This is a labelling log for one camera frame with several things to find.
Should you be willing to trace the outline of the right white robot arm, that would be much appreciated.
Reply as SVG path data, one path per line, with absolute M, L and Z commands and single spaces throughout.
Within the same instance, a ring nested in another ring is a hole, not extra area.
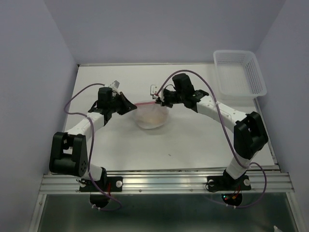
M 186 73 L 174 73 L 170 77 L 174 89 L 161 87 L 153 98 L 157 104 L 173 107 L 183 104 L 194 112 L 208 116 L 221 124 L 224 134 L 230 130 L 233 140 L 226 136 L 233 158 L 221 176 L 212 177 L 208 189 L 230 190 L 244 183 L 245 173 L 255 155 L 268 143 L 268 135 L 259 113 L 245 113 L 220 103 L 212 89 L 196 90 Z

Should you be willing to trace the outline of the beige bra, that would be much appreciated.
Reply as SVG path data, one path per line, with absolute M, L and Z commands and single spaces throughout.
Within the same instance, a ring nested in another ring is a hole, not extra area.
M 137 124 L 146 130 L 158 128 L 166 122 L 166 116 L 142 116 L 137 120 Z

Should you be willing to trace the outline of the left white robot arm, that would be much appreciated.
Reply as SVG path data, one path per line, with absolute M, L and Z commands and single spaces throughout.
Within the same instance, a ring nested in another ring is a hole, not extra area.
M 106 126 L 114 113 L 127 114 L 137 109 L 122 92 L 101 87 L 98 98 L 83 119 L 52 139 L 49 170 L 52 173 L 77 177 L 82 192 L 121 192 L 123 178 L 108 176 L 103 167 L 91 164 L 95 133 Z

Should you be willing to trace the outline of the white mesh laundry bag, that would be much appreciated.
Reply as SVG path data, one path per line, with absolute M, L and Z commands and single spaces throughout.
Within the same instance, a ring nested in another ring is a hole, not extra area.
M 169 110 L 154 101 L 144 101 L 135 104 L 134 122 L 142 129 L 152 130 L 163 126 L 169 117 Z

